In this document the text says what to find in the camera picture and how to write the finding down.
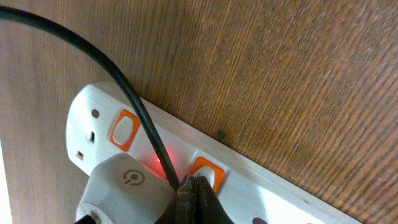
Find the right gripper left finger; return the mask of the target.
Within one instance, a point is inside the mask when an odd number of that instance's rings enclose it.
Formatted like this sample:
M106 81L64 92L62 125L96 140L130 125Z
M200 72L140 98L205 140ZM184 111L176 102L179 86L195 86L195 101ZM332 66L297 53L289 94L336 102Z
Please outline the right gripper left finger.
M197 202L197 178L186 175L178 187L174 199L167 205L155 224L195 223Z

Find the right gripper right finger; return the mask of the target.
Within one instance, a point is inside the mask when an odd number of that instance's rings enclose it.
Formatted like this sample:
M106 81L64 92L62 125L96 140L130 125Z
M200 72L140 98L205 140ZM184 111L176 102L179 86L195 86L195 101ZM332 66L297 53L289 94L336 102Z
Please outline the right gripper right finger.
M196 179L195 223L233 224L205 177Z

